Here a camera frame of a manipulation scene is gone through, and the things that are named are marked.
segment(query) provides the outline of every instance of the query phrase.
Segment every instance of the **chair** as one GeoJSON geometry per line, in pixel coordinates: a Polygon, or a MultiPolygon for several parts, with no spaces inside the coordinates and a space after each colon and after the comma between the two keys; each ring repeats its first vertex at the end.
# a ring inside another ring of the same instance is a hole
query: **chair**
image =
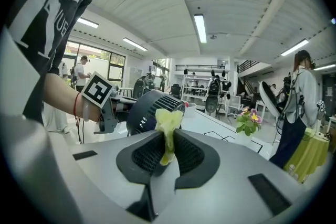
{"type": "Polygon", "coordinates": [[[170,88],[170,95],[180,99],[181,98],[181,87],[178,84],[173,84],[170,88]]]}
{"type": "Polygon", "coordinates": [[[227,108],[227,113],[226,116],[231,116],[233,115],[234,118],[237,118],[237,113],[232,113],[230,112],[230,108],[235,109],[237,111],[240,111],[243,109],[243,104],[240,103],[240,96],[238,95],[233,95],[231,96],[230,100],[228,100],[228,108],[227,108]]]}

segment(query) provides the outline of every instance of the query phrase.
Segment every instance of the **woman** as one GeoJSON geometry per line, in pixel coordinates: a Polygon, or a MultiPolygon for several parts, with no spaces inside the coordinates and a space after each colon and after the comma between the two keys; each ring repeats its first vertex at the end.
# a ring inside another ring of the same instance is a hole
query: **woman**
{"type": "Polygon", "coordinates": [[[311,68],[312,62],[309,53],[306,50],[299,51],[295,55],[291,91],[284,109],[285,119],[281,140],[276,154],[270,159],[280,168],[283,168],[290,160],[299,146],[306,128],[313,126],[318,117],[317,83],[309,71],[311,68]]]}

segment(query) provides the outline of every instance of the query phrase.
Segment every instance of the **ceiling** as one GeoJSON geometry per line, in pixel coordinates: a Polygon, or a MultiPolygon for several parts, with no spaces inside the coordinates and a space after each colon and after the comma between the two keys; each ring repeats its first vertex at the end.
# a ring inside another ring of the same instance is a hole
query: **ceiling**
{"type": "Polygon", "coordinates": [[[138,58],[233,56],[286,65],[291,55],[280,54],[306,38],[317,65],[336,61],[336,28],[323,0],[93,0],[83,17],[99,27],[77,23],[72,35],[108,40],[138,58]],[[195,31],[197,13],[204,15],[206,44],[195,31]],[[134,50],[124,37],[148,51],[134,50]]]}

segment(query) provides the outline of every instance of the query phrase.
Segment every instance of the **black and white t-shirt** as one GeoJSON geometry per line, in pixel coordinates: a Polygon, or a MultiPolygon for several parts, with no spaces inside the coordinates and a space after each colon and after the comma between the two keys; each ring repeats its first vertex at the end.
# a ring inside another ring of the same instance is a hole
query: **black and white t-shirt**
{"type": "Polygon", "coordinates": [[[18,47],[40,74],[24,110],[41,122],[41,103],[46,73],[59,74],[69,34],[92,0],[16,0],[6,27],[18,47]]]}

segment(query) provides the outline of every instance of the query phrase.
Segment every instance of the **black slot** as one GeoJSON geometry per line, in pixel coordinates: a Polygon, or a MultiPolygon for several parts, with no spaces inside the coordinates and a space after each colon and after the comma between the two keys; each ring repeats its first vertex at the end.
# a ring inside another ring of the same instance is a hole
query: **black slot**
{"type": "Polygon", "coordinates": [[[249,176],[248,179],[274,216],[291,206],[291,203],[263,174],[249,176]]]}
{"type": "Polygon", "coordinates": [[[73,157],[75,158],[76,161],[78,161],[79,159],[85,159],[85,158],[89,158],[95,155],[97,155],[97,152],[95,151],[85,151],[85,152],[73,154],[73,157]]]}

